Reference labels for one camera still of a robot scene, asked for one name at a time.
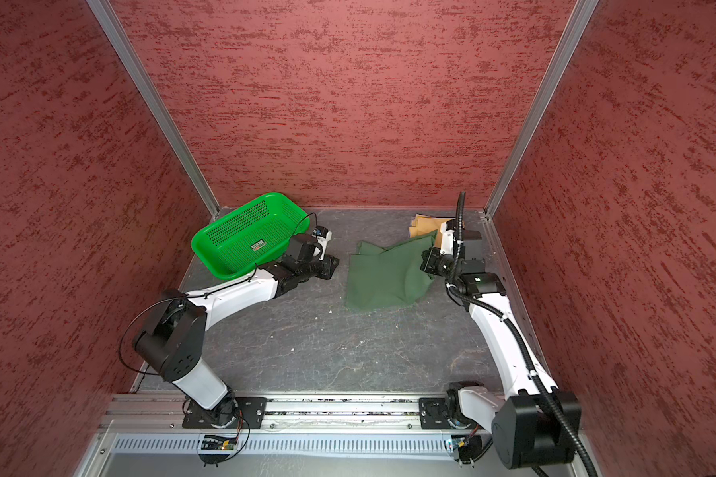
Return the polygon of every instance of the aluminum frame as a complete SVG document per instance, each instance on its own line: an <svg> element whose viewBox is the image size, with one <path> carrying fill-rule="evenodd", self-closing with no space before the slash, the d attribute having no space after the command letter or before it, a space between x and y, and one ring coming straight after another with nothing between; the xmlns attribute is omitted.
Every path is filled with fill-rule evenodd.
<svg viewBox="0 0 716 477"><path fill-rule="evenodd" d="M149 74L143 67L143 63L140 62L111 4L108 0L87 0L87 3L120 57L125 70L135 82L135 86L143 96L143 100L151 110L151 114L153 114L157 124L162 128L165 138L172 146L172 150L175 151L175 155L183 165L185 172L189 175L196 192L201 196L201 200L204 201L204 205L207 206L207 210L209 210L212 217L216 217L220 212L220 204L212 193L207 179L196 164L189 146L183 140L178 126L172 120L172 116L170 116L164 101L162 101L162 97L156 91Z"/></svg>
<svg viewBox="0 0 716 477"><path fill-rule="evenodd" d="M515 317L517 326L525 335L525 341L527 345L533 349L538 362L544 367L549 376L551 376L551 370L547 366L546 359L544 358L544 352L541 351L541 345L538 343L536 338L536 332L533 329L533 323L527 314L525 308L525 302L522 300L520 289L517 286L515 275L512 273L512 268L509 266L509 260L506 257L504 246L502 245L501 239L498 237L496 231L496 224L493 223L493 219L488 217L483 218L483 229L486 233L486 240L490 244L494 255L496 256L496 262L498 267L498 276L501 278L502 284L506 289L506 295L509 297L509 305L512 308L512 316Z"/></svg>
<svg viewBox="0 0 716 477"><path fill-rule="evenodd" d="M541 80L541 84L538 86L531 109L527 112L525 122L522 124L520 134L515 141L515 146L506 159L504 170L501 176L498 177L496 187L488 199L488 204L486 205L487 218L493 218L496 215L498 205L501 204L509 183L512 181L512 177L515 176L517 167L519 167L522 157L525 155L525 150L530 144L541 118L544 116L544 111L549 105L557 85L560 84L562 75L578 46L586 25L589 24L589 19L592 17L597 2L598 0L578 0L573 7L562 37L560 37L547 71L544 73L544 79Z"/></svg>
<svg viewBox="0 0 716 477"><path fill-rule="evenodd" d="M437 434L439 430L421 429L418 400L445 396L300 392L237 395L268 398L262 427L252 430L253 434ZM196 429L181 427L184 400L181 392L113 395L98 432L196 434Z"/></svg>

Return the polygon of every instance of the basket label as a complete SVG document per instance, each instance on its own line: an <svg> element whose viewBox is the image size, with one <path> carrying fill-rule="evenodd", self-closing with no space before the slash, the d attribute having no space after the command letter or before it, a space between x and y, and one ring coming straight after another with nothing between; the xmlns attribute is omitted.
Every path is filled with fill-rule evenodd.
<svg viewBox="0 0 716 477"><path fill-rule="evenodd" d="M253 243L252 245L250 245L249 247L252 249L252 252L257 252L258 250L260 250L267 244L268 243L266 241L264 241L263 239L260 239L257 242Z"/></svg>

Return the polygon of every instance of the gray work surface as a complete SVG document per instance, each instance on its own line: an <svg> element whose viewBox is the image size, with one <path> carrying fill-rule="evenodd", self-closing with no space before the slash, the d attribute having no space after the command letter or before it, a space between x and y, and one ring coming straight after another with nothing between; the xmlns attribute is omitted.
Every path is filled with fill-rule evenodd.
<svg viewBox="0 0 716 477"><path fill-rule="evenodd" d="M360 457L320 457L320 456L245 456L240 453L233 460L220 463L218 467L203 463L198 456L164 454L114 454L109 458L104 471L107 477L185 477L201 475L220 477L221 475L245 475L247 477L535 477L530 469L509 470L498 460L491 449L474 467L459 465L453 460L422 459L367 459ZM549 477L571 477L573 471L569 465L547 465L544 471Z"/></svg>
<svg viewBox="0 0 716 477"><path fill-rule="evenodd" d="M409 238L416 211L308 210L332 231L327 253L340 259L331 281L311 279L275 300L214 325L202 357L231 388L247 392L440 392L475 380L501 391L486 340L464 308L448 299L443 278L407 308L357 313L345 307L349 255L365 240L391 246ZM452 217L453 211L421 211ZM481 231L479 214L467 228ZM495 270L487 248L488 271ZM220 283L194 258L183 291ZM174 390L146 376L140 390Z"/></svg>

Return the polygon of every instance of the ventilation grille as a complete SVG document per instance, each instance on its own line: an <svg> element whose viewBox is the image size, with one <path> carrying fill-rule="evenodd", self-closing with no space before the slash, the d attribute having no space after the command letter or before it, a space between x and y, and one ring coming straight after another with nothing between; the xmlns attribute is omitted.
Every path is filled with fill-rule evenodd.
<svg viewBox="0 0 716 477"><path fill-rule="evenodd" d="M120 434L112 452L123 454L195 454L198 434Z"/></svg>
<svg viewBox="0 0 716 477"><path fill-rule="evenodd" d="M120 434L114 453L195 454L202 434ZM448 459L444 440L449 435L267 435L252 434L246 454L310 454L342 456L427 456ZM222 451L201 451L223 453Z"/></svg>

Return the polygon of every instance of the tan cloth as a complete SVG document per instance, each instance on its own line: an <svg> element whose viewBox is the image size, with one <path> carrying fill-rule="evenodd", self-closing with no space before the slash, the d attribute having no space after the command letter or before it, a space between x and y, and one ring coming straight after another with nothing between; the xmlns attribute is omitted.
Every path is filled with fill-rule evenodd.
<svg viewBox="0 0 716 477"><path fill-rule="evenodd" d="M443 236L440 234L440 225L445 224L449 220L452 219L417 214L414 220L411 221L409 235L411 238L414 238L419 235L429 234L431 231L437 231L438 233L435 235L435 246L440 248L440 244L443 242Z"/></svg>

